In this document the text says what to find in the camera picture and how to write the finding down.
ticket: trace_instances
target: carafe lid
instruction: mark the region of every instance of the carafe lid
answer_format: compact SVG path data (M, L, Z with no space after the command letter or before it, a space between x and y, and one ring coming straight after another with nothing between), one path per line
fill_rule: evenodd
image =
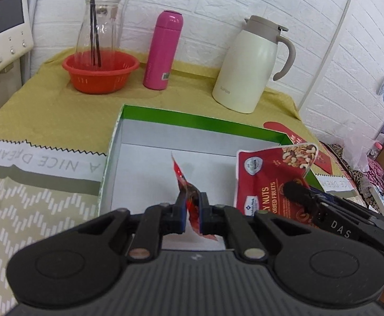
M252 15L249 19L245 19L245 21L245 31L258 35L273 43L278 43L277 36L280 35L281 31L288 31L287 27L277 25L276 23L258 15Z
M180 31L183 27L183 16L179 12L165 10L158 16L155 27Z

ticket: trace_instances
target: glass pitcher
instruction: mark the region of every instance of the glass pitcher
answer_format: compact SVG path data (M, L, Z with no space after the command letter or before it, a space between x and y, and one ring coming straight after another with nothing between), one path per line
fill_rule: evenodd
M120 0L85 0L84 19L75 50L76 68L90 71L115 69L119 3Z

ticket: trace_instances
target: label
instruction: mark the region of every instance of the label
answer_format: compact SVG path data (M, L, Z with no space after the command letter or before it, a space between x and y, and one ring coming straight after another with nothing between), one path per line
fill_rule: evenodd
M351 230L345 228L342 224L333 220L330 225L331 233L338 233L339 235L344 236L345 238L349 238L351 236Z
M252 157L245 160L245 170L248 174L254 176L262 168L262 159L260 157Z
M222 91L224 91L225 93L230 94L230 91L227 90L226 88L224 88L224 87L220 87L220 89L221 89Z
M346 177L315 175L323 190L327 191L352 191L354 190Z
M246 216L253 216L259 210L258 196L246 197L244 212Z

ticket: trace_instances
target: chopstick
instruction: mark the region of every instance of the chopstick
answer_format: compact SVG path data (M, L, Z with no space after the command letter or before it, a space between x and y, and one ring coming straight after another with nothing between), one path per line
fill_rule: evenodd
M102 67L102 56L100 54L100 43L99 43L99 33L97 30L97 13L96 13L96 0L93 1L93 20L94 20L94 37L96 39L96 47L97 47L97 64L99 65L99 68Z
M93 36L93 4L94 0L90 0L90 60L93 66L96 65L96 54L94 53L94 36Z

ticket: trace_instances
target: red container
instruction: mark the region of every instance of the red container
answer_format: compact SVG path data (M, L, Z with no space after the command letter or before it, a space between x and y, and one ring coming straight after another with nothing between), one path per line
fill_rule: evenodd
M128 80L130 73L139 67L138 59L120 51L114 53L114 60L116 70L111 71L90 71L76 68L74 55L67 57L62 66L69 72L71 83L76 90L85 94L109 94L120 90Z

